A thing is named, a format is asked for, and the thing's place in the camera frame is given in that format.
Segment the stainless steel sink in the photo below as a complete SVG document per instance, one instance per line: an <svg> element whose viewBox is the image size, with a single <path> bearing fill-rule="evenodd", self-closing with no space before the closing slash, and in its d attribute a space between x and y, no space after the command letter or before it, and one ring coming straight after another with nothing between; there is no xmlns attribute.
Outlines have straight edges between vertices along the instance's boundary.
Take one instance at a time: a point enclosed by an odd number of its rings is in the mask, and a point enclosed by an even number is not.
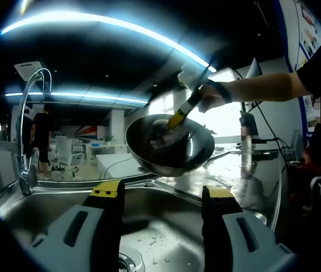
<svg viewBox="0 0 321 272"><path fill-rule="evenodd" d="M82 204L89 192L35 190L12 203L8 200L0 216L20 243L28 245L67 209ZM142 254L146 271L203 271L199 200L158 183L150 188L144 182L128 185L121 245Z"/></svg>

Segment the countertop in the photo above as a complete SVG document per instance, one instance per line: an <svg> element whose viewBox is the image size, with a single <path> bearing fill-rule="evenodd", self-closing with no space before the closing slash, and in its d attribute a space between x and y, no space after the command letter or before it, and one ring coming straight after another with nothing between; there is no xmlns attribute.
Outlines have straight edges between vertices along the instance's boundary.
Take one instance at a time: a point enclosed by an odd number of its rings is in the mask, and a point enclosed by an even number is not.
<svg viewBox="0 0 321 272"><path fill-rule="evenodd" d="M262 213L267 218L267 225L271 226L276 224L273 221L279 213L281 188L287 183L284 166L282 157L275 150L252 154L230 151L188 175L157 180L200 197L204 185L230 190L243 209Z"/></svg>
<svg viewBox="0 0 321 272"><path fill-rule="evenodd" d="M140 164L136 162L130 153L99 154L96 155L96 159L99 177L101 179L113 179L143 174L143 172L138 170Z"/></svg>

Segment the ceiling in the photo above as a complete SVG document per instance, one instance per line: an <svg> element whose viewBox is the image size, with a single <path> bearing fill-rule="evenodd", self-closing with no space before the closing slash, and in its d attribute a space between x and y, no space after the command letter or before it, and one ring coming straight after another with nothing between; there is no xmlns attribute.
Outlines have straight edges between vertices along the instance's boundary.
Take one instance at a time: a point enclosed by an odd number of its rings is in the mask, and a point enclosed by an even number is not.
<svg viewBox="0 0 321 272"><path fill-rule="evenodd" d="M22 16L20 4L0 1L0 29L41 12L70 10L151 29L207 62L215 56L212 66L217 69L236 69L249 65L253 57L265 61L283 54L275 11L268 0L259 0L267 24L253 0L218 0L206 5L199 1L34 0ZM40 61L52 72L53 91L106 92L146 100L173 90L185 62L198 65L159 41L113 25L33 24L0 36L0 103L18 103L18 97L10 100L2 95L13 88L23 90L25 81L14 65L30 61ZM10 106L1 108L6 116ZM106 116L110 108L105 107L100 115ZM69 118L79 110L68 110Z"/></svg>

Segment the led light strip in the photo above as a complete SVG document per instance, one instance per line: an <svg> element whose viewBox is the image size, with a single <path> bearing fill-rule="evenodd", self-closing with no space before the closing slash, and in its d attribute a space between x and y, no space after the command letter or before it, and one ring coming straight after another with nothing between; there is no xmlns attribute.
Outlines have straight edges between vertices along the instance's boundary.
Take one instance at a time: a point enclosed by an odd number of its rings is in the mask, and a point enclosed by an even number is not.
<svg viewBox="0 0 321 272"><path fill-rule="evenodd" d="M86 14L86 13L72 12L72 11L45 12L27 19L23 19L14 24L11 24L10 26L1 30L1 35L19 27L27 26L30 24L46 23L46 22L100 22L105 24L111 24L118 27L123 27L129 30L144 34L150 38L153 38L157 41L162 42L163 44L169 45L170 47L190 57L192 60L196 61L203 67L208 67L209 65L208 62L201 59L196 54L190 52L185 47L177 44L175 41L172 41L167 37L164 37L163 35L160 35L154 31L151 31L139 25L129 23L127 21L123 21L123 20L119 20L119 19L115 19L107 16L95 15L95 14ZM216 72L216 69L212 66L210 66L208 70L211 71L212 73Z"/></svg>
<svg viewBox="0 0 321 272"><path fill-rule="evenodd" d="M19 95L22 95L21 92L15 92L15 93L7 93L5 94L5 96L19 96ZM42 95L41 92L30 92L28 95Z"/></svg>
<svg viewBox="0 0 321 272"><path fill-rule="evenodd" d="M132 103L139 103L139 104L148 104L148 101L140 100L140 99L132 99L132 98L125 98L125 97L117 97L117 96L106 96L106 95L95 95L90 93L71 93L71 92L52 92L51 95L54 96L72 96L72 97L86 97L86 98L95 98L95 99L105 99L105 100L119 100L119 101L126 101Z"/></svg>
<svg viewBox="0 0 321 272"><path fill-rule="evenodd" d="M15 93L7 93L5 96L20 96L22 95L21 92ZM42 95L41 92L30 92L29 95ZM126 101L131 103L138 103L138 104L148 104L146 100L140 99L133 99L133 98L125 98L125 97L117 97L117 96L107 96L107 95L96 95L91 93L73 93L73 92L52 92L51 95L53 96L65 96L65 97L86 97L86 98L95 98L95 99L103 99L103 100L119 100L119 101Z"/></svg>

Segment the faucet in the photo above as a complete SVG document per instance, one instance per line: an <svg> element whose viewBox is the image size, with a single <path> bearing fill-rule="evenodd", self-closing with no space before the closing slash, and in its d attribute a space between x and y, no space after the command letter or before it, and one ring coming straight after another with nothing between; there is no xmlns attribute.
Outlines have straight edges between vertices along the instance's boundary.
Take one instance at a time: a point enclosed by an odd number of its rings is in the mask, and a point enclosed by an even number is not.
<svg viewBox="0 0 321 272"><path fill-rule="evenodd" d="M19 176L19 186L24 196L28 196L33 193L33 187L37 185L37 175L36 170L38 166L39 150L34 148L32 150L31 158L27 161L26 155L23 154L23 142L22 142L22 132L23 132L23 114L25 103L27 102L27 97L29 91L36 84L39 79L43 79L42 93L44 96L49 96L51 94L52 88L52 76L48 69L41 68L38 69L31 75L27 84L25 85L22 97L19 102L19 116L16 123L16 141L17 147L20 154L16 155L17 168Z"/></svg>

